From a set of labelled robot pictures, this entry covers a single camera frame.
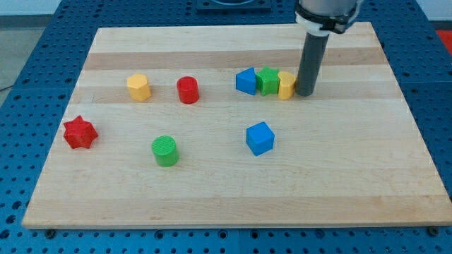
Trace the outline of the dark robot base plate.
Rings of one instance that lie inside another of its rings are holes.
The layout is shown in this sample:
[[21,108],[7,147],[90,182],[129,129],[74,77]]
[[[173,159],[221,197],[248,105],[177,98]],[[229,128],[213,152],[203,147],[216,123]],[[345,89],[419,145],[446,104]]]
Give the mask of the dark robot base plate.
[[197,11],[271,10],[271,0],[195,0]]

